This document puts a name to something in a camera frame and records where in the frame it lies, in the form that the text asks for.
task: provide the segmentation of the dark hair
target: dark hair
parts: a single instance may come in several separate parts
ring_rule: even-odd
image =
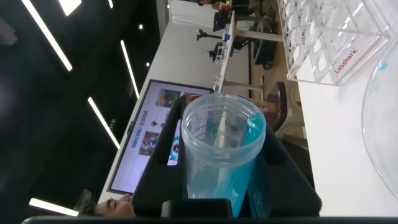
[[[93,216],[100,216],[100,214],[95,213],[95,203],[89,203],[84,206],[82,206],[79,209],[79,215],[78,216],[85,216],[85,215],[93,215]]]
[[[84,189],[80,195],[79,201],[77,201],[75,210],[79,212],[79,216],[98,215],[95,213],[96,205],[96,200],[92,197],[91,192],[87,189]]]

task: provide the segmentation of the display screen with images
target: display screen with images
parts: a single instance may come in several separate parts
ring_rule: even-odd
[[[187,101],[191,102],[200,95],[210,93],[210,89],[151,80],[109,189],[134,193],[174,102],[185,94]],[[179,142],[180,122],[170,149],[169,166],[177,164]]]

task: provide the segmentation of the black ceiling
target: black ceiling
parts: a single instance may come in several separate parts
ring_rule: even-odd
[[[18,37],[0,45],[0,200],[16,223],[39,214],[31,197],[70,208],[84,188],[99,197],[116,147],[87,99],[120,142],[136,102],[120,40],[139,90],[160,43],[155,1],[83,0],[68,17],[57,0],[31,1],[73,70],[20,0],[0,0]]]

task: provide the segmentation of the linear led light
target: linear led light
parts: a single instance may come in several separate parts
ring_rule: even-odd
[[[58,57],[60,57],[60,59],[61,59],[62,63],[64,64],[64,66],[67,68],[68,71],[72,70],[72,65],[69,63],[67,57],[62,52],[60,46],[57,44],[57,41],[55,41],[54,37],[50,33],[50,31],[47,28],[47,26],[44,24],[42,18],[39,16],[39,13],[37,13],[35,7],[32,5],[30,0],[22,0],[22,2],[24,3],[24,5],[27,8],[27,10],[29,11],[29,13],[32,15],[33,19],[36,21],[37,25],[42,30],[44,36],[50,42],[52,48],[57,53]]]
[[[134,79],[134,75],[132,74],[131,65],[130,65],[130,61],[129,61],[129,56],[127,55],[127,51],[126,51],[126,46],[124,45],[124,41],[123,40],[120,41],[120,44],[122,45],[124,58],[126,59],[127,68],[129,69],[129,73],[130,73],[131,80],[132,80],[132,85],[134,86],[134,91],[136,92],[137,99],[138,99],[139,98],[139,92],[138,92],[138,89],[137,89],[136,80]]]
[[[108,2],[109,2],[110,8],[112,9],[112,8],[113,8],[113,2],[112,2],[112,0],[108,0]]]
[[[44,202],[42,200],[32,198],[29,202],[29,205],[47,209],[53,212],[58,212],[66,215],[77,216],[79,213],[69,208],[64,208],[59,205],[54,205],[52,203]]]
[[[81,0],[58,0],[61,4],[65,16],[69,16],[80,4]]]
[[[93,101],[93,99],[91,97],[88,98],[88,102],[90,103],[91,107],[93,108],[95,114],[97,114],[97,117],[101,121],[101,124],[104,126],[106,132],[111,137],[114,145],[117,147],[117,149],[119,149],[120,145],[118,143],[118,140],[116,140],[116,138],[114,137],[111,129],[106,124],[105,119],[102,117],[102,114],[100,113],[99,109],[97,108],[97,106],[95,105],[95,103],[94,103],[94,101]]]

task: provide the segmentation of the person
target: person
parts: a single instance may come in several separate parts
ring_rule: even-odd
[[[130,194],[123,195],[119,200],[111,198],[99,204],[86,203],[79,211],[79,215],[125,218],[136,216],[131,205]]]
[[[226,0],[197,0],[199,6],[211,4],[213,9],[221,9],[225,5]],[[249,9],[250,0],[233,0],[232,10],[239,16],[250,16],[254,13],[254,8]]]

